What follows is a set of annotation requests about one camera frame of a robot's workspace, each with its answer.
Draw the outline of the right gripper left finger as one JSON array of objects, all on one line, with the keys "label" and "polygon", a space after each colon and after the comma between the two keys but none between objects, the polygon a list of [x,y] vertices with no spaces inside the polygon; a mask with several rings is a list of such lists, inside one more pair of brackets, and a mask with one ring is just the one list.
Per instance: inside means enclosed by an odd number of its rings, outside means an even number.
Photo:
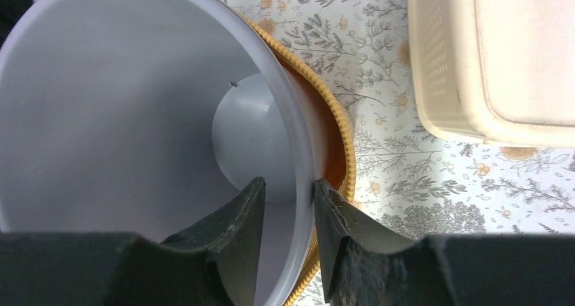
[{"label": "right gripper left finger", "polygon": [[135,233],[4,233],[2,305],[253,305],[266,183],[152,242]]}]

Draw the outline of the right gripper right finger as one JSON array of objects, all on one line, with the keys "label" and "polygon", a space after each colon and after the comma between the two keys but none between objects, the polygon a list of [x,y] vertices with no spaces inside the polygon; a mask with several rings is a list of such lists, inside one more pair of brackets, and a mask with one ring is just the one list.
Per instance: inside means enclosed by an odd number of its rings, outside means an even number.
[{"label": "right gripper right finger", "polygon": [[314,184],[330,305],[573,305],[574,237],[441,234],[408,239]]}]

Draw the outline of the yellow plastic waste basket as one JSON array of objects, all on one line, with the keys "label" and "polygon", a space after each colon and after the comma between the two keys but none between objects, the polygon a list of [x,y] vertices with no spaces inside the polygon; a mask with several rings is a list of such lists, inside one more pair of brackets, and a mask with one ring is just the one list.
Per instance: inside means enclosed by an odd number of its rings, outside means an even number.
[{"label": "yellow plastic waste basket", "polygon": [[163,238],[266,179],[257,305],[284,305],[317,247],[312,183],[351,186],[345,112],[223,0],[58,0],[58,110],[74,159],[57,219]]}]

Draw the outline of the grey bucket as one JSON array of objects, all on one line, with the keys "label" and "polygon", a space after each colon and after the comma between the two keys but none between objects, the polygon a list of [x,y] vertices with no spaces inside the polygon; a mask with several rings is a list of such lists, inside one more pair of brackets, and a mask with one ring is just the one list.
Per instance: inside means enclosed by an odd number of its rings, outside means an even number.
[{"label": "grey bucket", "polygon": [[161,241],[266,181],[257,305],[313,227],[308,86],[221,0],[39,0],[1,47],[1,228]]}]

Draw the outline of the cream large container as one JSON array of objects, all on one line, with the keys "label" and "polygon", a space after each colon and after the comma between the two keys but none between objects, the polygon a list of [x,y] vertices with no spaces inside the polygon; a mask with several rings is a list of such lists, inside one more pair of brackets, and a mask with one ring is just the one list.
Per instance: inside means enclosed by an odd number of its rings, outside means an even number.
[{"label": "cream large container", "polygon": [[574,147],[574,0],[408,0],[408,33],[431,134]]}]

